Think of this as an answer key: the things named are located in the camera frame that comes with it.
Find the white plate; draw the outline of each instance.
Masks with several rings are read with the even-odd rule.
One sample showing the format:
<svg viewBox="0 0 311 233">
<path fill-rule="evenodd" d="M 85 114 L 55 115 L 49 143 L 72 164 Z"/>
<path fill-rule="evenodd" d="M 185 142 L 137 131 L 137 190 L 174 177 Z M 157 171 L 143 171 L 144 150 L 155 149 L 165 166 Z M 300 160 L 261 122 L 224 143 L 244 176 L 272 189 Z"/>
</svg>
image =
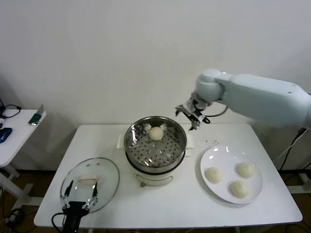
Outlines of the white plate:
<svg viewBox="0 0 311 233">
<path fill-rule="evenodd" d="M 244 178 L 240 176 L 236 167 L 240 163 L 251 163 L 254 165 L 256 173 L 251 178 Z M 223 174 L 224 179 L 219 183 L 212 183 L 208 181 L 205 172 L 210 167 L 219 168 Z M 256 199 L 262 190 L 262 175 L 254 162 L 241 150 L 234 147 L 219 146 L 213 147 L 205 152 L 201 159 L 201 174 L 208 187 L 220 198 L 232 203 L 245 204 L 250 203 Z M 230 191 L 230 185 L 234 181 L 243 181 L 249 186 L 249 195 L 245 198 L 238 198 Z"/>
</svg>

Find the green object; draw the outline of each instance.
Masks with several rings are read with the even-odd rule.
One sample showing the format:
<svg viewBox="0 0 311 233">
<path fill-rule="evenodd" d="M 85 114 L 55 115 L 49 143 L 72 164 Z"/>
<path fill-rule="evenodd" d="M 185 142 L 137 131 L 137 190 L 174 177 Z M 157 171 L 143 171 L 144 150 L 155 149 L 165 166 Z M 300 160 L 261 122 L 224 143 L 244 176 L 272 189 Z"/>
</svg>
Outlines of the green object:
<svg viewBox="0 0 311 233">
<path fill-rule="evenodd" d="M 28 124 L 30 125 L 37 125 L 39 124 L 39 120 L 42 117 L 42 114 L 44 113 L 44 106 L 43 104 L 39 107 L 38 111 L 33 115 L 33 117 L 28 121 Z"/>
<path fill-rule="evenodd" d="M 28 124 L 37 125 L 40 119 L 41 119 L 41 115 L 38 113 L 35 113 L 33 117 L 29 120 Z"/>
</svg>

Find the white table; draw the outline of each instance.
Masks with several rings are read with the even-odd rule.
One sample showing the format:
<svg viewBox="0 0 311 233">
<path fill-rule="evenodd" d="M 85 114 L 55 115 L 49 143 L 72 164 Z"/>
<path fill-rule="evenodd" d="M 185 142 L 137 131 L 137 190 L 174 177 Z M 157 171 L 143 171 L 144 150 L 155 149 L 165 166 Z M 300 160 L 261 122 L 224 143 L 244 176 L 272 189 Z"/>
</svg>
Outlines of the white table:
<svg viewBox="0 0 311 233">
<path fill-rule="evenodd" d="M 16 112 L 17 110 L 6 110 L 4 114 L 11 116 Z M 32 126 L 28 124 L 28 121 L 36 112 L 37 110 L 21 110 L 15 117 L 5 119 L 3 123 L 3 128 L 12 128 L 13 131 L 8 138 L 0 144 L 0 167 L 3 167 L 10 173 L 9 178 L 6 178 L 0 173 L 0 185 L 17 198 L 17 201 L 13 206 L 14 209 L 20 208 L 24 204 L 40 205 L 42 201 L 42 198 L 30 197 L 28 195 L 33 184 L 29 183 L 25 186 L 24 190 L 21 190 L 11 182 L 14 176 L 19 177 L 19 173 L 9 165 L 20 148 L 37 128 L 38 125 Z M 45 116 L 46 112 L 44 112 L 40 121 L 42 121 Z"/>
<path fill-rule="evenodd" d="M 192 132 L 194 149 L 182 162 L 178 179 L 168 185 L 140 187 L 124 151 L 116 148 L 126 125 L 80 126 L 52 180 L 35 216 L 37 226 L 51 227 L 51 217 L 61 212 L 60 186 L 66 174 L 79 162 L 95 157 L 113 160 L 120 170 L 120 185 L 111 202 L 82 218 L 82 228 L 208 228 L 252 226 L 298 222 L 302 219 L 296 203 L 279 176 L 251 126 L 247 124 L 203 125 Z M 246 205 L 225 202 L 212 194 L 198 174 L 206 140 L 243 148 L 263 176 L 263 190 L 256 201 Z M 56 217 L 58 226 L 62 217 Z"/>
</svg>

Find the steamed bun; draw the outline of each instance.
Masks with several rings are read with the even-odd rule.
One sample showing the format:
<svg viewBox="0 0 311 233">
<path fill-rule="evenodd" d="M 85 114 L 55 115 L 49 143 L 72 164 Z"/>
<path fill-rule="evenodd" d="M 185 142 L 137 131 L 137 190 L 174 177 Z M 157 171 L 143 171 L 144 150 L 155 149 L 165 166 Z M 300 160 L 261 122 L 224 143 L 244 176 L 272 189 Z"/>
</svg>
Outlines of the steamed bun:
<svg viewBox="0 0 311 233">
<path fill-rule="evenodd" d="M 163 138 L 164 131 L 160 127 L 153 127 L 149 131 L 149 137 L 151 140 L 159 141 Z"/>
<path fill-rule="evenodd" d="M 243 181 L 235 181 L 230 185 L 231 192 L 238 198 L 245 198 L 249 194 L 249 187 Z"/>
<path fill-rule="evenodd" d="M 217 167 L 210 167 L 206 170 L 206 178 L 212 183 L 219 183 L 223 180 L 223 172 Z"/>
<path fill-rule="evenodd" d="M 241 163 L 237 166 L 237 172 L 242 177 L 250 178 L 255 175 L 255 168 L 250 163 Z"/>
</svg>

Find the glass lid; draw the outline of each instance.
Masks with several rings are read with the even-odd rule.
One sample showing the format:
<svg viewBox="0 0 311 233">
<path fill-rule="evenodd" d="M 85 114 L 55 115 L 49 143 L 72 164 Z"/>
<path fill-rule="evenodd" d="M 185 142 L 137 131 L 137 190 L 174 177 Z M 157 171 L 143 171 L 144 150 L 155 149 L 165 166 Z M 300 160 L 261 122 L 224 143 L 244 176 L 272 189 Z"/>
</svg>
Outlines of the glass lid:
<svg viewBox="0 0 311 233">
<path fill-rule="evenodd" d="M 91 204 L 90 213 L 103 208 L 113 198 L 119 186 L 117 166 L 106 158 L 87 159 L 74 167 L 65 177 L 60 196 L 67 201 Z"/>
</svg>

